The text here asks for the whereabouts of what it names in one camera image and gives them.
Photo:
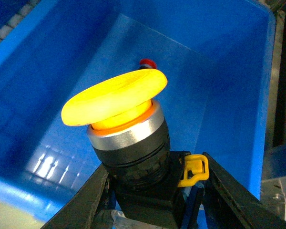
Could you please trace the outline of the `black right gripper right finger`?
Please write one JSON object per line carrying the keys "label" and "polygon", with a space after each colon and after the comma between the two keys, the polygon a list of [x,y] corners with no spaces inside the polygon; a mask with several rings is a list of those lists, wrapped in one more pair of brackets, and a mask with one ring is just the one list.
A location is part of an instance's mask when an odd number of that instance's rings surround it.
{"label": "black right gripper right finger", "polygon": [[276,216],[207,152],[209,178],[203,206],[208,229],[286,229]]}

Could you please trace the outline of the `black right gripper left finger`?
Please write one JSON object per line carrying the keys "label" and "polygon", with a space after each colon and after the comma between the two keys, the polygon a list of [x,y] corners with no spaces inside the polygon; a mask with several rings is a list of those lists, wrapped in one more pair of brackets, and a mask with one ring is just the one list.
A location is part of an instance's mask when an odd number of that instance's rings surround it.
{"label": "black right gripper left finger", "polygon": [[89,229],[104,192],[108,172],[100,165],[75,196],[47,223],[45,229]]}

